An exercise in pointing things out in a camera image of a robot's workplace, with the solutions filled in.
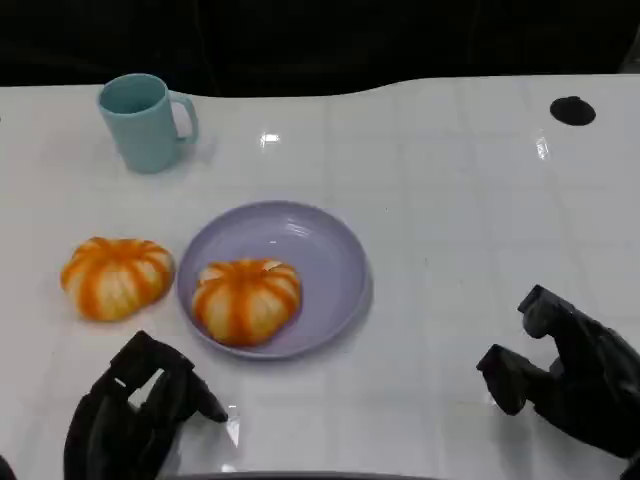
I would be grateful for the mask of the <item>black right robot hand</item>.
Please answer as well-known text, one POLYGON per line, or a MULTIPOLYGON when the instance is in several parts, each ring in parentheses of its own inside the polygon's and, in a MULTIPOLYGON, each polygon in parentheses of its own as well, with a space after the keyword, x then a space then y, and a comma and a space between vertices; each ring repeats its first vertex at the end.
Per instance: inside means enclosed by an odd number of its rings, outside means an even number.
POLYGON ((526 403, 547 422, 591 446, 631 459, 639 452, 639 354, 616 331, 536 285, 520 303, 525 332, 553 338, 558 355, 543 370, 492 345, 477 365, 504 413, 526 403))

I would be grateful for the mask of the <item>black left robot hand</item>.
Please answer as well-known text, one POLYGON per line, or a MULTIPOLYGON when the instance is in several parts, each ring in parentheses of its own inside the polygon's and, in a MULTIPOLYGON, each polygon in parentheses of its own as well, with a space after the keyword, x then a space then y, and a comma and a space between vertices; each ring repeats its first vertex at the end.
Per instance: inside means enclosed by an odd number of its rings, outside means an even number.
POLYGON ((66 479, 154 479, 180 427, 199 413, 228 414, 173 347, 137 332, 74 412, 64 446, 66 479))

